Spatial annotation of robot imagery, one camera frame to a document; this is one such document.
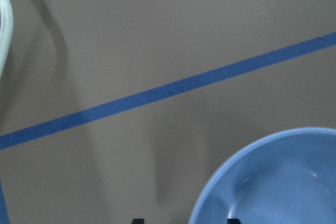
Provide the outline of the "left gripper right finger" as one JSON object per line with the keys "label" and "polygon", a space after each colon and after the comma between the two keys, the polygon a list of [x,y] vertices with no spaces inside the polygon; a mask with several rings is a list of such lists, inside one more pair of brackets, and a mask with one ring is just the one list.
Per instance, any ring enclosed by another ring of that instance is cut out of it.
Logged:
{"label": "left gripper right finger", "polygon": [[241,221],[238,218],[228,218],[227,224],[241,224]]}

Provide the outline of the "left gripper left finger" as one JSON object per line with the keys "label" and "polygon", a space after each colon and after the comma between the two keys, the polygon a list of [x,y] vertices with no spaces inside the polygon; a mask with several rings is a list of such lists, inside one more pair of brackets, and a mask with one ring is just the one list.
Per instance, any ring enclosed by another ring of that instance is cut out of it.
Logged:
{"label": "left gripper left finger", "polygon": [[132,220],[132,224],[144,224],[144,218],[135,218]]}

